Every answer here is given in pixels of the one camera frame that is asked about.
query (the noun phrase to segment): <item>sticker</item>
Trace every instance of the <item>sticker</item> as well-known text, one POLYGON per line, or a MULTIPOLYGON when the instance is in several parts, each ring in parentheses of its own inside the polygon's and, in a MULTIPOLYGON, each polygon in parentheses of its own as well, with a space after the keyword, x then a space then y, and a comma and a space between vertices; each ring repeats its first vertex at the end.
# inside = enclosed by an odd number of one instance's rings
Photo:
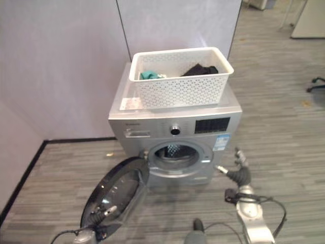
POLYGON ((225 135, 218 135, 217 139, 215 141, 213 150, 214 151, 222 151, 225 149, 225 147, 227 146, 227 143, 230 139, 230 134, 225 134, 225 135))
POLYGON ((120 110, 137 110, 142 108, 140 98, 123 98, 120 106, 120 110))

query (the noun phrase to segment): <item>open washer door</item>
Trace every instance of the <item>open washer door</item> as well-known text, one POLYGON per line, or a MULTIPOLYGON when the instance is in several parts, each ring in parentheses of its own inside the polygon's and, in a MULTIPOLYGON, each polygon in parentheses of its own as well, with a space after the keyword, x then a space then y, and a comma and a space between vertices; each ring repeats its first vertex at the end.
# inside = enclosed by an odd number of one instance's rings
POLYGON ((147 193, 147 161, 132 157, 109 171, 90 195, 80 227, 93 226, 97 241, 112 235, 142 203, 147 193), (109 214, 98 222, 99 216, 109 214))

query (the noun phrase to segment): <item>plastic laundry basket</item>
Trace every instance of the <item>plastic laundry basket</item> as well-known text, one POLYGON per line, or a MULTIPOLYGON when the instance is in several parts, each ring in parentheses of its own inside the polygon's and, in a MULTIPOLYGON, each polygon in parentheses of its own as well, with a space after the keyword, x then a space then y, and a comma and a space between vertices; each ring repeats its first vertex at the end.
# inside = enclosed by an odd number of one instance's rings
POLYGON ((140 52, 133 57, 129 74, 147 109, 217 104, 233 67, 218 48, 188 48, 140 52), (181 77, 194 65, 215 66, 219 74, 181 77), (167 78, 140 80, 140 74, 154 71, 167 78))

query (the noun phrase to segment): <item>wall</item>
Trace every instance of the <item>wall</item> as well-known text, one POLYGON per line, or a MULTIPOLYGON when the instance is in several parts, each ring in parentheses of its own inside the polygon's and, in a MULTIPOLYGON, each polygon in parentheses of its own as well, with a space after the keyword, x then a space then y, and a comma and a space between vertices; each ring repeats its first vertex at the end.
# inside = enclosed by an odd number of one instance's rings
POLYGON ((2 1, 3 101, 43 139, 113 136, 129 61, 113 0, 2 1))
POLYGON ((42 141, 27 123, 0 101, 0 212, 42 141))
POLYGON ((118 4, 131 55, 214 46, 227 57, 241 0, 118 0, 118 4))

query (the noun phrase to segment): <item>black baseboard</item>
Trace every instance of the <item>black baseboard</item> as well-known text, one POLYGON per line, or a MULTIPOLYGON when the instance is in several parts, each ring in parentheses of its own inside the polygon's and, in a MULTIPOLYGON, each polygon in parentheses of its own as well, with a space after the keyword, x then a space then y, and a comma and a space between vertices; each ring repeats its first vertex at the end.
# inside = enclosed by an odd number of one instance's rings
POLYGON ((48 140, 48 144, 56 143, 75 143, 75 142, 90 142, 90 141, 109 141, 116 140, 116 137, 98 137, 98 138, 79 138, 79 139, 55 139, 48 140))
POLYGON ((40 155, 42 154, 44 148, 47 144, 55 144, 55 143, 75 143, 75 142, 92 142, 92 141, 108 141, 108 140, 116 140, 116 137, 99 137, 99 138, 81 138, 81 139, 58 139, 58 140, 44 140, 37 150, 35 156, 33 157, 32 161, 30 162, 29 166, 25 170, 22 178, 20 179, 19 183, 17 184, 14 192, 11 194, 6 206, 4 207, 3 211, 0 214, 0 227, 2 223, 5 221, 7 214, 9 213, 12 205, 14 204, 20 190, 24 186, 29 174, 31 173, 32 169, 34 168, 37 160, 39 159, 40 155))

